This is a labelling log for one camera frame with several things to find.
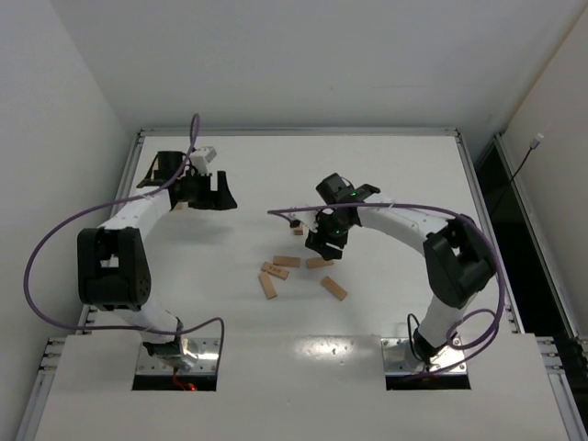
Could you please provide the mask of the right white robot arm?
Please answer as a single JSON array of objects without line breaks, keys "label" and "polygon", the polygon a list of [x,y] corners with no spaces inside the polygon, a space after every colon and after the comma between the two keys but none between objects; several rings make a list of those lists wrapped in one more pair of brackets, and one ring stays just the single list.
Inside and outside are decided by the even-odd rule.
[{"label": "right white robot arm", "polygon": [[316,191],[328,207],[314,215],[305,246],[323,260],[342,258],[348,232],[355,226],[388,235],[423,256],[433,297],[410,336],[413,358],[429,362],[447,346],[470,300],[496,274],[490,247],[465,221],[437,218],[422,209],[395,208],[370,184],[354,187],[332,174]]}]

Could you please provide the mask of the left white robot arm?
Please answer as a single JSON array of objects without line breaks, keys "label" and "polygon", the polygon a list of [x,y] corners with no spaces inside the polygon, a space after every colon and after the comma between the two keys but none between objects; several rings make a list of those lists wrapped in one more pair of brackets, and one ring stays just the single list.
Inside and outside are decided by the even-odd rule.
[{"label": "left white robot arm", "polygon": [[153,294],[143,242],[158,220],[179,205],[236,209],[225,172],[209,171],[216,155],[210,146],[190,154],[158,152],[130,201],[99,227],[77,236],[80,300],[137,329],[148,354],[176,368],[196,362],[196,346],[181,333],[182,321]]}]

